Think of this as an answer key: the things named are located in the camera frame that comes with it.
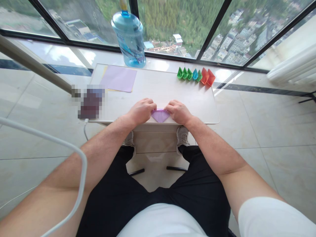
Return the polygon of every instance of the white radiator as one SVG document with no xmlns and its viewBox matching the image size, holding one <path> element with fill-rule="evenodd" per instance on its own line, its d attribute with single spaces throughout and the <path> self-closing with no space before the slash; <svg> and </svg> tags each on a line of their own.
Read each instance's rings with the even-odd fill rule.
<svg viewBox="0 0 316 237">
<path fill-rule="evenodd" d="M 280 63 L 267 78 L 278 84 L 316 84 L 316 44 Z"/>
</svg>

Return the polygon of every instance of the black pants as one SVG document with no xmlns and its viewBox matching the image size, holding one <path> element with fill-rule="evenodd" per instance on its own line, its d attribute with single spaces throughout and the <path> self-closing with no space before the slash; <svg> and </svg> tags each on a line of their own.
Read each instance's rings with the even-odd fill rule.
<svg viewBox="0 0 316 237">
<path fill-rule="evenodd" d="M 77 237 L 115 237 L 133 216 L 155 203 L 183 208 L 208 236 L 227 236 L 230 206 L 222 183 L 198 146 L 182 145 L 179 150 L 190 163 L 188 171 L 170 188 L 159 187 L 149 193 L 127 173 L 126 163 L 134 148 L 121 147 L 88 198 Z"/>
</svg>

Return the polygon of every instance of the blue water bottle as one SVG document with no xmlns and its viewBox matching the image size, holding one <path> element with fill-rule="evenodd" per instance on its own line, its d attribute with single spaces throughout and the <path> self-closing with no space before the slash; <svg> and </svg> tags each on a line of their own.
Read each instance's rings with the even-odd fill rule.
<svg viewBox="0 0 316 237">
<path fill-rule="evenodd" d="M 119 4 L 122 11 L 114 14 L 111 23 L 124 62 L 130 67 L 143 68 L 146 65 L 143 25 L 135 15 L 128 12 L 126 0 L 119 0 Z"/>
</svg>

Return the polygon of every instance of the sneaker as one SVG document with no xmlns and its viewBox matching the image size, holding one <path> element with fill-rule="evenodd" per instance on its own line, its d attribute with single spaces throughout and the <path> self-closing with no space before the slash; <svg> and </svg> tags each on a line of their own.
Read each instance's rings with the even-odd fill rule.
<svg viewBox="0 0 316 237">
<path fill-rule="evenodd" d="M 177 143 L 177 148 L 176 148 L 178 155 L 182 155 L 178 149 L 179 146 L 181 145 L 190 146 L 190 143 L 188 142 L 188 135 L 189 135 L 189 130 L 185 126 L 178 127 L 178 130 L 177 130 L 178 143 Z"/>
<path fill-rule="evenodd" d="M 133 138 L 134 138 L 134 133 L 133 131 L 131 131 L 127 137 L 125 138 L 124 142 L 122 143 L 122 146 L 131 146 L 134 147 L 134 152 L 133 152 L 133 157 L 136 155 L 136 147 L 135 144 L 133 142 Z"/>
</svg>

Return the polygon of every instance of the window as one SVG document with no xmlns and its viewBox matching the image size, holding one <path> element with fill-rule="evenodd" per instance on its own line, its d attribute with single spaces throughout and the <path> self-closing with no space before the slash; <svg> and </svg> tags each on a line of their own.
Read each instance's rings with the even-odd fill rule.
<svg viewBox="0 0 316 237">
<path fill-rule="evenodd" d="M 224 0 L 138 0 L 145 50 L 197 58 Z"/>
<path fill-rule="evenodd" d="M 309 13 L 289 30 L 268 50 L 261 54 L 249 67 L 271 70 L 281 62 L 303 52 L 315 43 L 316 10 Z"/>
<path fill-rule="evenodd" d="M 111 20 L 118 0 L 40 0 L 71 40 L 118 46 Z"/>
<path fill-rule="evenodd" d="M 59 38 L 27 0 L 1 1 L 0 28 Z"/>
<path fill-rule="evenodd" d="M 244 65 L 312 0 L 233 0 L 202 60 Z"/>
</svg>

